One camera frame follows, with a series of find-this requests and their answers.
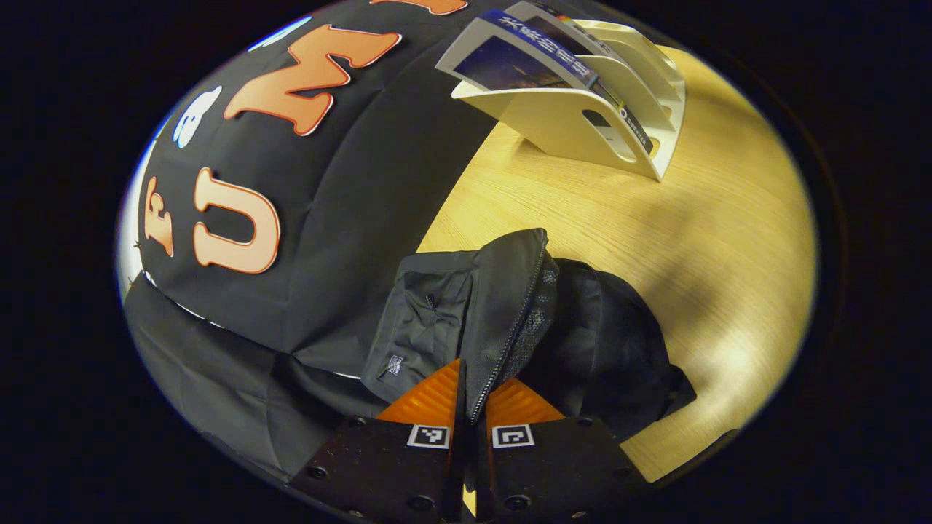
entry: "screw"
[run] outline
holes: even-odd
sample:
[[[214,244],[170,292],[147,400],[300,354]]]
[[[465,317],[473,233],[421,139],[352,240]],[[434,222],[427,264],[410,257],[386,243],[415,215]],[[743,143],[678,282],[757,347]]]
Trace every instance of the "screw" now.
[[[433,501],[423,495],[417,495],[408,499],[408,507],[415,511],[429,511],[433,508]]]
[[[524,495],[513,495],[505,499],[505,508],[509,511],[524,511],[529,505],[530,499]]]
[[[320,466],[314,466],[308,470],[308,475],[310,475],[311,478],[326,478],[327,470],[321,468]]]

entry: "orange letter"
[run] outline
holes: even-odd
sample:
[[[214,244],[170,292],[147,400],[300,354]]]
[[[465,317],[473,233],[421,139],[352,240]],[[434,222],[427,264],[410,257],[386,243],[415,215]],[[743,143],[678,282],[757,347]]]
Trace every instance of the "orange letter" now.
[[[365,67],[401,40],[402,36],[397,33],[347,31],[334,29],[330,24],[318,27],[295,40],[288,48],[297,65],[246,82],[226,106],[224,117],[233,118],[242,111],[257,111],[293,122],[296,134],[311,134],[330,110],[334,97],[326,92],[310,98],[292,93],[348,84],[350,76],[330,55],[349,60],[352,67]]]
[[[217,206],[245,214],[253,221],[253,239],[236,242],[212,235],[203,222],[194,225],[194,256],[201,266],[216,264],[241,273],[261,273],[275,262],[279,252],[279,216],[272,202],[241,186],[214,180],[210,168],[202,168],[194,183],[194,207],[205,212]]]
[[[145,189],[145,216],[143,229],[147,239],[155,239],[162,244],[168,256],[174,256],[174,243],[171,241],[171,213],[165,212],[165,217],[158,216],[165,209],[165,201],[156,191],[156,177],[149,179]]]
[[[463,2],[463,0],[371,0],[369,3],[381,4],[382,2],[400,2],[426,7],[432,15],[448,15],[469,5],[469,2]]]

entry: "light wood surface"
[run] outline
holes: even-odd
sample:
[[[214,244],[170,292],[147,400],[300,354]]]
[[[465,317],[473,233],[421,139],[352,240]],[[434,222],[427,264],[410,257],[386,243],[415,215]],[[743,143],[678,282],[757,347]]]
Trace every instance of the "light wood surface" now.
[[[661,50],[687,91],[662,183],[547,156],[499,124],[418,249],[473,250],[543,227],[552,256],[637,289],[698,394],[622,444],[649,481],[745,425],[775,392],[808,325],[817,258],[802,179],[774,130],[714,71]]]

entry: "letter m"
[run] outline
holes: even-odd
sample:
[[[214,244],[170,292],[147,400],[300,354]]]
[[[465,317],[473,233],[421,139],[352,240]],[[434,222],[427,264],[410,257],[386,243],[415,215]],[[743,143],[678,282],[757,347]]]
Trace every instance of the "letter m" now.
[[[354,68],[365,67],[401,42],[397,33],[374,34],[321,26],[295,40],[288,52],[297,61],[292,65],[253,78],[233,95],[224,117],[242,111],[256,111],[284,118],[295,124],[295,133],[308,135],[317,129],[334,103],[328,92],[312,97],[296,91],[318,90],[349,84],[350,75],[332,57],[349,61]]]

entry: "jacket pocket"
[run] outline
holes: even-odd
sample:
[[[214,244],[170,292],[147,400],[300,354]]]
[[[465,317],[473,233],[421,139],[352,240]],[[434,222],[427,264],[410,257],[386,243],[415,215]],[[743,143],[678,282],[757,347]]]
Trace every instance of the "jacket pocket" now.
[[[455,360],[472,286],[469,269],[402,273],[363,370],[366,387],[394,402]]]

